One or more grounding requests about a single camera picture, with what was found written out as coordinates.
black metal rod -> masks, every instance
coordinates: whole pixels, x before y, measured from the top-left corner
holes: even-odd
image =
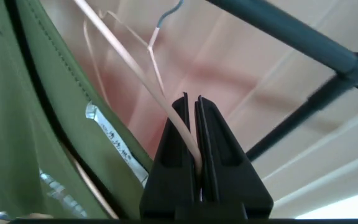
[[[339,73],[350,72],[357,55],[264,0],[207,0]]]
[[[354,82],[347,78],[340,77],[339,75],[332,77],[332,79],[312,94],[307,102],[303,103],[287,119],[273,129],[273,131],[268,133],[268,135],[260,140],[254,147],[249,149],[246,153],[248,159],[251,162],[254,161],[270,147],[283,139],[288,133],[298,127],[302,122],[333,102],[353,86]]]

garment seam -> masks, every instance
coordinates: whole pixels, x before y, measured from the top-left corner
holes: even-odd
[[[30,10],[33,14],[33,16],[35,17],[35,19],[38,22],[39,27],[42,29],[42,31],[44,32],[44,34],[47,36],[48,40],[50,41],[50,43],[53,45],[56,53],[58,54],[58,56],[60,57],[60,60],[64,63],[64,66],[66,67],[66,69],[68,70],[68,72],[70,72],[70,75],[74,78],[74,80],[76,81],[77,85],[79,88],[81,88],[83,94],[85,95],[86,99],[88,101],[91,101],[91,98],[88,94],[88,92],[84,89],[83,85],[81,84],[81,82],[79,81],[78,77],[74,74],[73,70],[71,69],[71,67],[69,66],[68,62],[65,60],[64,56],[62,55],[62,53],[60,52],[60,50],[57,48],[55,42],[52,40],[52,38],[49,36],[47,30],[45,29],[45,27],[42,25],[41,20],[39,19],[39,17],[37,16],[37,14],[35,13],[34,8],[31,6],[31,3],[27,0],[27,5],[30,7]]]

clothes hanger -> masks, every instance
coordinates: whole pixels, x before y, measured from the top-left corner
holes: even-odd
[[[154,73],[155,73],[155,76],[156,76],[156,79],[158,81],[158,85],[160,87],[160,90],[162,92],[162,94],[165,96],[165,91],[164,91],[164,87],[163,87],[163,83],[162,83],[162,79],[161,79],[161,74],[160,74],[160,70],[158,69],[158,65],[157,65],[157,61],[155,60],[155,56],[154,56],[154,51],[153,51],[153,46],[154,46],[154,43],[155,43],[155,40],[157,39],[157,36],[158,36],[158,32],[160,31],[160,28],[162,26],[162,23],[164,21],[164,19],[166,17],[168,17],[170,14],[176,12],[180,6],[183,4],[184,0],[179,0],[178,4],[173,7],[172,9],[170,9],[169,11],[165,12],[164,14],[162,14],[162,16],[160,17],[160,19],[158,20],[157,22],[157,25],[153,31],[153,34],[150,38],[150,41],[149,43],[146,43],[145,40],[143,40],[143,38],[141,38],[134,30],[132,30],[129,26],[127,26],[125,23],[123,23],[119,18],[118,16],[113,13],[112,11],[106,11],[105,13],[102,13],[100,10],[98,12],[98,15],[101,19],[104,19],[107,15],[110,15],[110,16],[113,16],[113,18],[118,21],[121,25],[123,25],[144,47],[146,47],[149,55],[150,55],[150,58],[152,60],[152,63],[153,63],[153,68],[154,68]],[[96,62],[95,62],[95,59],[94,59],[94,56],[93,56],[93,51],[91,49],[91,44],[90,44],[90,41],[89,41],[89,36],[88,36],[88,31],[87,31],[87,25],[88,25],[88,22],[87,20],[84,21],[84,25],[83,25],[83,29],[84,29],[84,36],[85,36],[85,40],[86,40],[86,44],[88,46],[88,50],[89,50],[89,53],[91,54],[91,58],[92,58],[92,63],[93,63],[93,66],[94,66],[94,69],[95,69],[95,72],[97,73],[97,75],[99,75],[99,70],[96,66]],[[98,82],[99,82],[99,85],[101,85],[101,88],[102,88],[102,91],[103,93],[105,94],[104,92],[104,87],[101,83],[101,80],[98,76]]]
[[[138,79],[142,82],[142,84],[146,87],[149,93],[153,96],[153,98],[157,101],[157,103],[167,112],[168,118],[177,128],[180,136],[183,138],[187,148],[191,152],[192,156],[195,160],[195,169],[197,175],[201,174],[202,168],[202,160],[200,150],[198,149],[197,143],[194,140],[193,136],[190,134],[184,122],[181,120],[177,112],[168,104],[165,100],[165,97],[161,94],[160,91],[156,90],[152,84],[152,82],[145,76],[143,69],[139,66],[139,64],[134,60],[134,58],[130,55],[130,53],[125,49],[125,47],[118,41],[116,36],[108,29],[105,23],[101,20],[101,18],[93,11],[93,9],[89,6],[89,4],[85,0],[74,0],[77,6],[85,13],[88,19],[96,26],[96,28],[102,33],[102,35],[106,38],[106,40],[110,43],[110,45],[117,51],[117,53],[121,56],[121,58],[127,63],[127,65],[132,69],[132,71],[137,75]]]

